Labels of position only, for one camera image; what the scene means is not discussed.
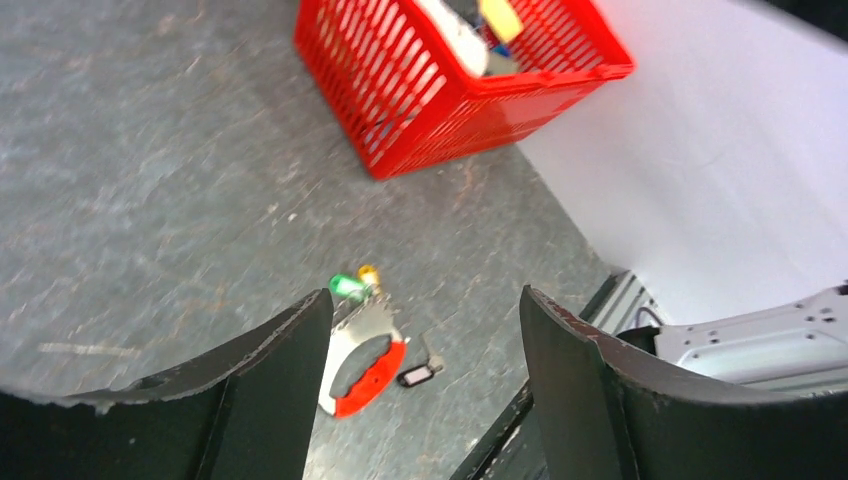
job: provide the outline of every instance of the metal bracket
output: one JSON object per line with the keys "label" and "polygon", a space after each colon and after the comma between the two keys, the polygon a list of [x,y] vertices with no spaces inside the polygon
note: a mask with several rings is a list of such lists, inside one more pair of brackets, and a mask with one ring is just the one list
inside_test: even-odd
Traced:
{"label": "metal bracket", "polygon": [[848,288],[699,325],[663,326],[657,356],[737,384],[848,367]]}

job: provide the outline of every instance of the white object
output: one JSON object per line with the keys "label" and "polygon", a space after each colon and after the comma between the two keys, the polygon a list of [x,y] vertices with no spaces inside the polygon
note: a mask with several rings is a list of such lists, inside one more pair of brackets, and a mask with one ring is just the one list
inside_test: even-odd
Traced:
{"label": "white object", "polygon": [[483,76],[489,49],[474,28],[441,0],[415,0],[415,3],[439,29],[465,70],[475,77]]}
{"label": "white object", "polygon": [[848,276],[848,54],[776,9],[596,0],[638,66],[519,144],[589,243],[670,321]]}
{"label": "white object", "polygon": [[848,367],[848,288],[693,326],[664,326],[657,357],[725,382],[750,384]]}

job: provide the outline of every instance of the item in basket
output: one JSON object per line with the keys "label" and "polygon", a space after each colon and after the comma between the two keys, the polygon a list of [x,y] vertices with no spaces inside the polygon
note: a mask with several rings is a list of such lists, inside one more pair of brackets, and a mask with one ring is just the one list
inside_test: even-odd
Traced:
{"label": "item in basket", "polygon": [[524,24],[509,0],[479,0],[479,7],[480,14],[502,43],[515,40],[524,30]]}
{"label": "item in basket", "polygon": [[489,52],[489,64],[486,65],[486,75],[514,75],[518,73],[518,63],[507,58],[496,50]]}
{"label": "item in basket", "polygon": [[474,28],[441,0],[415,0],[415,3],[439,29],[465,70],[475,77],[483,76],[489,49]]}

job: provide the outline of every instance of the yellow object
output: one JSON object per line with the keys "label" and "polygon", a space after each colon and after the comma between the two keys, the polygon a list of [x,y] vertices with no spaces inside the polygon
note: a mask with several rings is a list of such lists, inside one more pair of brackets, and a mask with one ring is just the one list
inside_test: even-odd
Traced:
{"label": "yellow object", "polygon": [[371,287],[371,291],[373,291],[375,295],[383,293],[380,290],[380,275],[377,273],[377,269],[374,268],[373,265],[363,265],[359,267],[357,275],[359,276],[359,279],[362,280],[362,283]]}
{"label": "yellow object", "polygon": [[503,43],[509,43],[524,30],[524,24],[509,0],[478,0],[480,14]]}

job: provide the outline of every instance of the cable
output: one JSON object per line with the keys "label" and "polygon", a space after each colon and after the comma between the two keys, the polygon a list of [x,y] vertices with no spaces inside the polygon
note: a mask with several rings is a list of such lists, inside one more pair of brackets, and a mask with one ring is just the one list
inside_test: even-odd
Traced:
{"label": "cable", "polygon": [[641,325],[641,323],[642,323],[641,320],[642,320],[642,314],[643,313],[647,313],[648,316],[651,317],[654,320],[654,322],[657,324],[658,327],[664,327],[665,326],[665,322],[663,322],[662,319],[660,318],[660,316],[657,315],[657,312],[651,310],[648,307],[644,307],[644,306],[636,309],[636,325],[637,326]]}

